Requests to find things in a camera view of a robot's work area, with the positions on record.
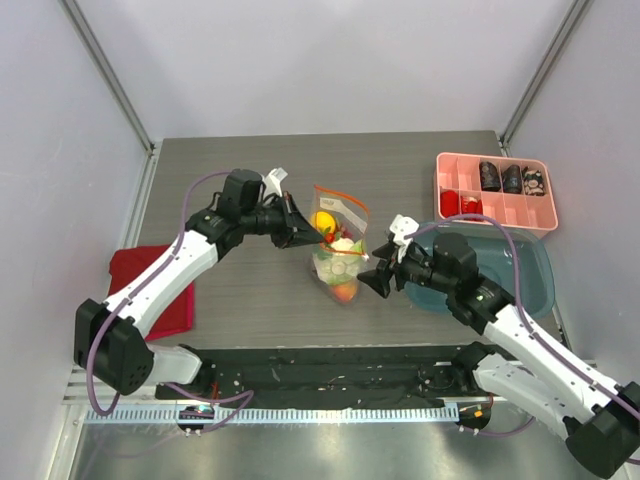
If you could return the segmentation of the yellow lemon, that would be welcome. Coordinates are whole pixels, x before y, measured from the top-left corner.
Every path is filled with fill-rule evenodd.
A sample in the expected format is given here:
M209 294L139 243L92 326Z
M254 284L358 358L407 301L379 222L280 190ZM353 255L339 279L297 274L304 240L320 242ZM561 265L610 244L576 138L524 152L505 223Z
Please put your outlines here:
M312 225L321 233L332 233L337 223L335 218L326 211L317 211L312 215Z

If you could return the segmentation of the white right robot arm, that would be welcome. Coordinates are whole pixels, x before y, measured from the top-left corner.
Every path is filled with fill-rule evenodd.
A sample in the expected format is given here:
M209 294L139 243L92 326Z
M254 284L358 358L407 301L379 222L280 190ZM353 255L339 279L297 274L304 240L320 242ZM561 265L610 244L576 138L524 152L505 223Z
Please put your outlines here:
M602 374L550 336L513 295L483 275L459 234L439 236L431 251L392 242L374 251L375 269L358 274L382 297L407 284L446 296L452 316L491 341L456 357L451 380L465 395L480 389L544 423L591 474L610 479L639 449L639 385Z

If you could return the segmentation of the orange peach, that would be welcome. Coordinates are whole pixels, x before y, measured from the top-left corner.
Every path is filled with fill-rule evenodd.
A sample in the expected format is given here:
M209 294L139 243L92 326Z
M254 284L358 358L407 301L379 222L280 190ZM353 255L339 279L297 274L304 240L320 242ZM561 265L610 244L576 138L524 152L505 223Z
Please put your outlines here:
M335 300L341 303L349 303L358 292L358 284L356 281L345 282L331 286L330 291Z

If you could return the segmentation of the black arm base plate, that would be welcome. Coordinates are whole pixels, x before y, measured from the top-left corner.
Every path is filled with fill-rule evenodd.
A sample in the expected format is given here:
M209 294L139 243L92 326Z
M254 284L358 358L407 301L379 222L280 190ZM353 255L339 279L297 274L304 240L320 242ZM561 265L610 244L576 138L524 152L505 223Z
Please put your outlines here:
M483 397L458 346L375 346L203 351L211 373L201 395L246 390L252 409L343 410L440 407Z

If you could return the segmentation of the cherry tomato sprig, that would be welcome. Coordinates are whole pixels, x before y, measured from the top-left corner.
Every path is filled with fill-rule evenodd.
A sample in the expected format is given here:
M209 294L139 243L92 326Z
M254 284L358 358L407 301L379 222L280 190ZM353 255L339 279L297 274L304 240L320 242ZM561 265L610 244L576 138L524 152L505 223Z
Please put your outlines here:
M351 239L352 234L342 226L337 226L335 228L327 227L324 231L324 243L328 246L333 243L341 240L341 239Z

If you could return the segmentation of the clear orange-zip plastic bag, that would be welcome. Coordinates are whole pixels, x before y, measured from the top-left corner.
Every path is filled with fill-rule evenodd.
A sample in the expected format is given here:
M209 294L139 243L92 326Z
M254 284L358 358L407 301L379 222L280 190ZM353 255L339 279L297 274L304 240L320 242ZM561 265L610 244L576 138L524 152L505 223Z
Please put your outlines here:
M358 294L357 275L365 270L369 256L366 233L369 208L344 192L314 186L311 225L322 235L310 257L311 272L326 293L346 305Z

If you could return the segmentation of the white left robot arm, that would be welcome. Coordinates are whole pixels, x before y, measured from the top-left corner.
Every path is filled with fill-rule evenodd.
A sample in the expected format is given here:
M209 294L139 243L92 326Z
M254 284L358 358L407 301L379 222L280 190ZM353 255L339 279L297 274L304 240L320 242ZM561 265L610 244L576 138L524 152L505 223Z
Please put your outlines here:
M323 241L289 194L272 194L245 209L219 206L193 214L176 240L129 285L78 308L74 361L85 369L87 381L100 380L120 395L144 385L176 383L190 398L205 397L213 375L201 356L184 346L152 346L146 337L176 297L249 235L267 235L280 249Z

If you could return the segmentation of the white cauliflower with leaves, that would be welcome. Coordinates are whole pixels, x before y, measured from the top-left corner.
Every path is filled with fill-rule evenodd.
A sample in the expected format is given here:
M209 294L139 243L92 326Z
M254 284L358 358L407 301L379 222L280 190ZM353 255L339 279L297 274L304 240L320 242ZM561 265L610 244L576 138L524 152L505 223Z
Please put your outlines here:
M312 254L319 280L329 286L355 280L367 259L362 239L341 239L327 248L318 247Z

